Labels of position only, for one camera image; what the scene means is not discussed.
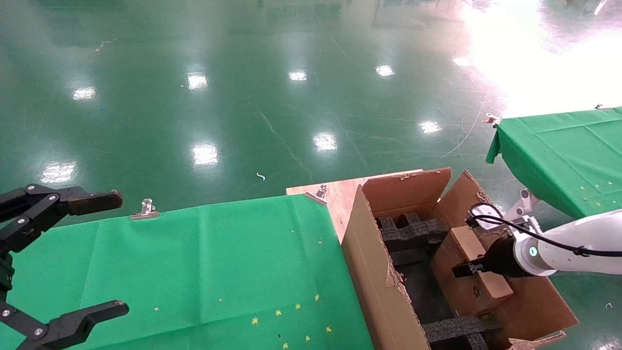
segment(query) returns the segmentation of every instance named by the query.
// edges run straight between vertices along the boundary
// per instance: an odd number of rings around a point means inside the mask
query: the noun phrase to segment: metal binder clip
[[[328,201],[326,200],[326,196],[328,195],[328,185],[324,184],[320,186],[320,189],[316,194],[312,194],[311,192],[306,192],[305,196],[313,199],[314,201],[320,203],[323,206],[328,205]]]
[[[160,212],[156,211],[156,206],[153,205],[153,201],[151,198],[146,198],[142,200],[142,209],[138,214],[130,215],[129,218],[132,220],[141,220],[141,219],[150,219],[152,217],[160,216]]]

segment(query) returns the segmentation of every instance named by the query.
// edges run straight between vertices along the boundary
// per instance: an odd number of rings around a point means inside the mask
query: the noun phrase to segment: box flap
[[[508,278],[508,283],[514,295],[494,311],[508,337],[536,340],[578,323],[548,278]]]
[[[471,173],[464,170],[432,209],[430,217],[443,219],[450,227],[464,226],[469,208],[477,202],[492,203]]]
[[[361,186],[341,247],[376,350],[429,350]]]
[[[369,179],[363,192],[374,213],[436,203],[451,179],[450,168]]]

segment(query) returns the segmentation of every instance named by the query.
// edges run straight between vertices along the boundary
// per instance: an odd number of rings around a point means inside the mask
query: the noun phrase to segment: green tablecloth
[[[519,181],[569,216],[622,208],[622,108],[504,119],[486,162],[499,153]]]
[[[14,256],[8,302],[42,321],[129,305],[72,349],[373,350],[327,208],[303,195],[59,227]]]

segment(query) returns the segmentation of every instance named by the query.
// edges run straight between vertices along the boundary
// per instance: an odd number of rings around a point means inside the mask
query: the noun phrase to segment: wooden board
[[[350,212],[352,211],[352,204],[354,203],[354,195],[356,194],[356,189],[359,185],[363,185],[367,180],[374,179],[376,177],[412,174],[419,171],[421,171],[421,169],[327,182],[328,195],[325,200],[328,202],[328,212],[333,220],[333,225],[335,226],[335,231],[337,232],[337,237],[339,238],[339,243],[343,240],[343,235],[346,232],[346,227],[348,226],[348,221],[350,219]],[[288,195],[303,194],[306,192],[315,194],[320,189],[320,185],[322,184],[290,187],[285,190],[285,193]]]

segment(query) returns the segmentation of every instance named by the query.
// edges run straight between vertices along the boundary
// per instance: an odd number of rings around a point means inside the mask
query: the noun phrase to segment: small cardboard box
[[[490,199],[468,171],[441,197],[450,178],[451,170],[444,168],[370,179],[357,189],[341,247],[376,350],[430,349],[430,345],[375,217],[395,219],[416,212],[421,219],[442,219],[450,228],[464,226],[470,206]],[[478,239],[486,248],[494,241],[494,237]],[[513,294],[494,312],[513,349],[549,344],[565,334],[538,339],[578,323],[548,278],[509,278],[508,283]]]

